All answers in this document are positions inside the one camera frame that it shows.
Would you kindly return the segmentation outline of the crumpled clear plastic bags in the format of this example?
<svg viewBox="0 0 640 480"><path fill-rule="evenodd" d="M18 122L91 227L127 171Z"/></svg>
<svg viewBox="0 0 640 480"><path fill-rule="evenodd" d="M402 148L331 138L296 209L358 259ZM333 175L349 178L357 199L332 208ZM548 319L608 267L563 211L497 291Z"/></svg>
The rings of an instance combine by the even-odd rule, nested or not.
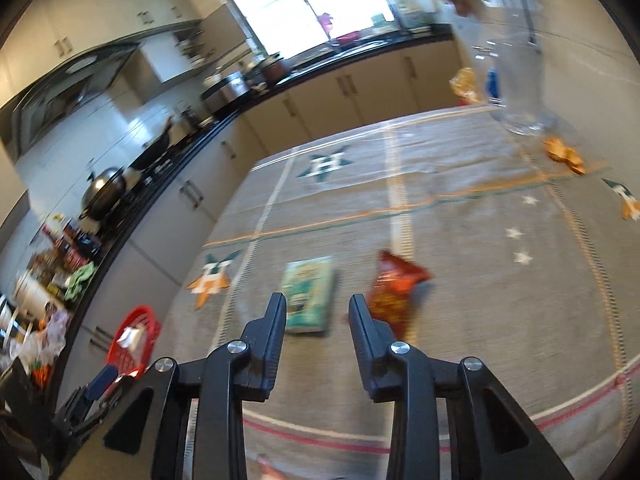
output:
<svg viewBox="0 0 640 480"><path fill-rule="evenodd" d="M52 365L65 348L69 320L67 311L55 311L42 330L29 334L22 342L11 342L9 357L19 360L27 373Z"/></svg>

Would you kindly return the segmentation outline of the dark cooking pot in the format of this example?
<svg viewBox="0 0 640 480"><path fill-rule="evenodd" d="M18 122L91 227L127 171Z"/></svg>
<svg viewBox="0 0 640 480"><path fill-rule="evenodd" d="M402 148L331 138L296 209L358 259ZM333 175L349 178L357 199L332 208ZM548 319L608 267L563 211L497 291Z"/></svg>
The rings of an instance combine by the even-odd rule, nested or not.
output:
<svg viewBox="0 0 640 480"><path fill-rule="evenodd" d="M279 52L266 56L258 63L258 68L269 87L291 75L290 63Z"/></svg>

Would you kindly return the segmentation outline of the orange peel scrap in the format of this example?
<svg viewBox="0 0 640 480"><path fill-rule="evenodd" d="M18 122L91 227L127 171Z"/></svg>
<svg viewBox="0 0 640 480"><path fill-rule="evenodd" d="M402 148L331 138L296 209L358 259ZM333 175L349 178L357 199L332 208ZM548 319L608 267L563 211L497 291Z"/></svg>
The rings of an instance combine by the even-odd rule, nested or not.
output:
<svg viewBox="0 0 640 480"><path fill-rule="evenodd" d="M582 156L558 136L547 136L544 139L544 152L554 162L564 164L574 174L585 174L586 167Z"/></svg>

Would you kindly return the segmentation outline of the green flat box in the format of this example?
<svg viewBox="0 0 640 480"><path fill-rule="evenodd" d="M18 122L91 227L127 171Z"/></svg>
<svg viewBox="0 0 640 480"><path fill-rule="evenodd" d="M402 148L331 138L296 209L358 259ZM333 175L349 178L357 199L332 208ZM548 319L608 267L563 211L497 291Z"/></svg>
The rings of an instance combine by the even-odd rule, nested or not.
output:
<svg viewBox="0 0 640 480"><path fill-rule="evenodd" d="M320 334L326 330L333 279L331 257L298 260L286 266L281 292L286 299L287 333Z"/></svg>

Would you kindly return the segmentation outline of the white electric kettle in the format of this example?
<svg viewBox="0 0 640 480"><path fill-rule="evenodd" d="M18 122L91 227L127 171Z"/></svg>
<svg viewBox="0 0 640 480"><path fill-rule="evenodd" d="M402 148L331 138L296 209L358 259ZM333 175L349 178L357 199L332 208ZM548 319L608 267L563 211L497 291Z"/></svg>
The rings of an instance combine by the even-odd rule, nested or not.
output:
<svg viewBox="0 0 640 480"><path fill-rule="evenodd" d="M37 321L62 309L62 304L55 296L52 296L29 272L24 272L16 279L13 301L22 315Z"/></svg>

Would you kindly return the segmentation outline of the yellow plastic bag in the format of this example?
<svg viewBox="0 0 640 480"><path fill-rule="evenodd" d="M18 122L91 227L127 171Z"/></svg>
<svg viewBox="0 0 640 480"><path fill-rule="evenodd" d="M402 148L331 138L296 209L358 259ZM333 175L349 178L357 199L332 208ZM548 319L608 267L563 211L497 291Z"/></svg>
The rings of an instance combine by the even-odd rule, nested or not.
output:
<svg viewBox="0 0 640 480"><path fill-rule="evenodd" d="M462 67L451 77L449 87L462 104L480 105L488 103L485 82L485 75L472 67Z"/></svg>

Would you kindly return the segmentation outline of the clear glass pitcher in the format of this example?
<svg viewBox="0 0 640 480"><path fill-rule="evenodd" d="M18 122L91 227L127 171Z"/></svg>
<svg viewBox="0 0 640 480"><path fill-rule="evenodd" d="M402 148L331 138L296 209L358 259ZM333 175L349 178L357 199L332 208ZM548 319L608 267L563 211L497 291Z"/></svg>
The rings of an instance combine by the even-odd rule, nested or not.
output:
<svg viewBox="0 0 640 480"><path fill-rule="evenodd" d="M495 3L504 32L474 44L477 61L490 64L485 94L506 130L536 136L553 124L544 107L544 55L529 0L480 0Z"/></svg>

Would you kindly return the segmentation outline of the black frying pan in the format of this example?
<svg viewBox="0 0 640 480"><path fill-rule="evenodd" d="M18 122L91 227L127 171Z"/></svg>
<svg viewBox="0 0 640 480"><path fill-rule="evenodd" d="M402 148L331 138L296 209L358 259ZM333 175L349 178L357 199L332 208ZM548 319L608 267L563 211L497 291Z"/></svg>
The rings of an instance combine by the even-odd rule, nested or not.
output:
<svg viewBox="0 0 640 480"><path fill-rule="evenodd" d="M170 129L174 122L172 117L166 119L165 125L160 135L152 141L142 153L130 164L130 168L136 171L143 171L152 166L169 148Z"/></svg>

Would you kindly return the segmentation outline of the red plastic mesh basket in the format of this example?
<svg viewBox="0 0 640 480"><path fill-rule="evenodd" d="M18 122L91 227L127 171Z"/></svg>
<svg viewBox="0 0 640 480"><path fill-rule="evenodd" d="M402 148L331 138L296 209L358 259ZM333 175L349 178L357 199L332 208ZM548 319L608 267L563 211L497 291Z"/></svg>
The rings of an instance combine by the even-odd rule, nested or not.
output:
<svg viewBox="0 0 640 480"><path fill-rule="evenodd" d="M106 355L119 375L140 377L149 366L162 324L149 306L137 306L120 324Z"/></svg>

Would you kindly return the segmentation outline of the grey patterned tablecloth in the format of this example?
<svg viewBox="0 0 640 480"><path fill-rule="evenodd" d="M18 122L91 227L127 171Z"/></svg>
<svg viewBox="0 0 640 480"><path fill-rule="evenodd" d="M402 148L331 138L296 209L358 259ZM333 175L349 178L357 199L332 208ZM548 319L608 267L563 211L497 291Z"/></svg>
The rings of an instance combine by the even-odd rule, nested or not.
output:
<svg viewBox="0 0 640 480"><path fill-rule="evenodd" d="M360 382L347 322L381 252L423 268L405 338L477 356L573 477L605 471L639 414L639 151L610 162L561 128L584 174L487 110L410 117L253 168L206 237L155 352L196 360L259 318L289 264L331 263L328 326L288 335L269 400L248 404L248 473L381 479L392 408Z"/></svg>

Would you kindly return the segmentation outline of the green cloth rag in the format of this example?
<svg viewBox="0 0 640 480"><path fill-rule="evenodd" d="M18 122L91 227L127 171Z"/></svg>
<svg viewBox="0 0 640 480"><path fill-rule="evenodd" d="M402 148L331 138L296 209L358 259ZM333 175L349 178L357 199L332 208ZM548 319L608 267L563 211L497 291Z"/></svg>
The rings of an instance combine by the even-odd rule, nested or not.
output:
<svg viewBox="0 0 640 480"><path fill-rule="evenodd" d="M70 274L65 282L64 300L69 302L76 301L95 273L96 265L89 261Z"/></svg>

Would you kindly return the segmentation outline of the silver rice cooker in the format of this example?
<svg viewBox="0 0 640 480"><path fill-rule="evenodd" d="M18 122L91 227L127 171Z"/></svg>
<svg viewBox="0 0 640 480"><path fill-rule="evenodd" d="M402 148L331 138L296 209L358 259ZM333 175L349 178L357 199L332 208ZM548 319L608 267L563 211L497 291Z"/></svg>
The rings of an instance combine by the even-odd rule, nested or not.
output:
<svg viewBox="0 0 640 480"><path fill-rule="evenodd" d="M238 70L227 76L221 76L221 74L207 76L203 84L201 101L212 114L250 92L250 87Z"/></svg>

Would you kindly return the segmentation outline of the brown foil snack wrapper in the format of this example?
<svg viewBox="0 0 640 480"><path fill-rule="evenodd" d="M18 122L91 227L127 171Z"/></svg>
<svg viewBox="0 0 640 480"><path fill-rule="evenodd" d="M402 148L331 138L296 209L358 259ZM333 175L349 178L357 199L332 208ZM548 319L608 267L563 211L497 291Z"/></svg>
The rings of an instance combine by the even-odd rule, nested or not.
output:
<svg viewBox="0 0 640 480"><path fill-rule="evenodd" d="M424 266L381 250L376 277L367 298L371 318L387 323L397 339L404 339L416 308L413 297L432 278Z"/></svg>

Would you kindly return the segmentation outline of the range hood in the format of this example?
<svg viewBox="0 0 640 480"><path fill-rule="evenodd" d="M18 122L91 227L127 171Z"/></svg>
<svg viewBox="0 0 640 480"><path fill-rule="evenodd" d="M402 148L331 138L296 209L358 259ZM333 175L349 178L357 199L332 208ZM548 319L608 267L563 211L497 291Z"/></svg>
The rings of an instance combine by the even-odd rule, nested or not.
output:
<svg viewBox="0 0 640 480"><path fill-rule="evenodd" d="M110 88L138 47L116 42L77 55L2 105L1 140L10 157L26 154L58 122Z"/></svg>

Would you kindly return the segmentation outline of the steel wok with lid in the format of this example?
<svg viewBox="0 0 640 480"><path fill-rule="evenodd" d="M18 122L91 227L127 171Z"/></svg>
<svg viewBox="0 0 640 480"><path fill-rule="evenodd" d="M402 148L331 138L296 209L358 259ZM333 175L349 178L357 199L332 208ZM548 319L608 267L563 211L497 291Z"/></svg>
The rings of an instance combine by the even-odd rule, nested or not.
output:
<svg viewBox="0 0 640 480"><path fill-rule="evenodd" d="M92 162L88 168L89 186L81 199L79 218L101 222L110 215L126 193L124 168L108 167L99 174L94 171Z"/></svg>

